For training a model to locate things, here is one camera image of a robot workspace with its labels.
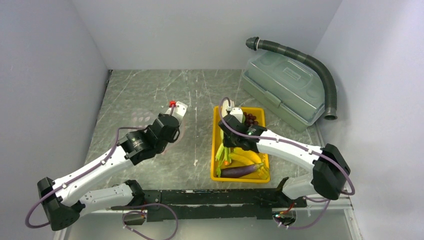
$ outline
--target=yellow bin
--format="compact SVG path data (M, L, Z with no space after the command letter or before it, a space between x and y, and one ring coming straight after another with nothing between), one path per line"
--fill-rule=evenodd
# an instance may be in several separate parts
M210 178L214 181L218 182L243 182L243 183L257 183L257 184L265 184L270 181L270 176L267 179L261 179L256 172L253 172L251 174L248 174L246 176L242 176L239 178L224 178L224 177L218 177L216 169L218 167L219 161L215 161L215 155L217 154L218 148L220 147L222 143L220 131L221 128L218 126L218 123L220 122L220 114L219 114L219 106L216 106L213 109L213 130L212 130L212 153L211 153L211 159L210 159ZM264 110L259 107L242 107L241 108L243 112L246 112L248 114L253 114L256 116L256 121L259 123L260 126L265 126L265 114ZM270 167L270 162L268 161L268 154L259 153L259 157L262 159L265 166L268 168ZM241 167L243 164L237 161L232 161L231 165L228 166L229 168L232 167Z

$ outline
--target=wall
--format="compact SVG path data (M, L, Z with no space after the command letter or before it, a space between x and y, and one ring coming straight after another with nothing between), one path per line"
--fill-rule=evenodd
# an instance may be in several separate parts
M315 57L340 87L338 116L321 121L352 169L365 239L424 235L424 2L344 0Z
M70 1L1 0L0 32L0 238L52 239L25 215L38 180L83 165L107 68Z
M109 69L241 69L260 36L312 54L341 0L73 0Z

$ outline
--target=table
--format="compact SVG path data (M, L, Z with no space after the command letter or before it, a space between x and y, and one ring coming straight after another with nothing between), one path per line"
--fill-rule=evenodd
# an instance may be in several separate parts
M299 166L270 156L271 181L266 184L218 182L210 178L213 108L224 96L237 106L265 111L266 127L286 138L308 145L322 145L315 125L294 130L240 87L242 70L114 70L106 89L85 163L106 152L118 127L143 126L169 101L188 105L184 135L165 154L156 155L133 168L109 177L96 189L137 180L145 190L275 188L284 177L307 172Z

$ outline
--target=eggplant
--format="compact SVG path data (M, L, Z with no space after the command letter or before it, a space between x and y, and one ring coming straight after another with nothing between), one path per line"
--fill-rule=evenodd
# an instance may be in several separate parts
M264 163L255 163L247 166L235 166L221 169L221 178L237 179L256 172Z

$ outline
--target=hose end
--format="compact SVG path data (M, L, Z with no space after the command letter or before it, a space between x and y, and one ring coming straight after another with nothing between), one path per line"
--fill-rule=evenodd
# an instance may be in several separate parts
M323 116L325 120L336 120L336 109L334 107L327 107L324 111Z
M259 41L259 37L258 36L254 36L251 37L249 39L246 40L246 46L252 50L258 50L257 46L258 46L258 41Z

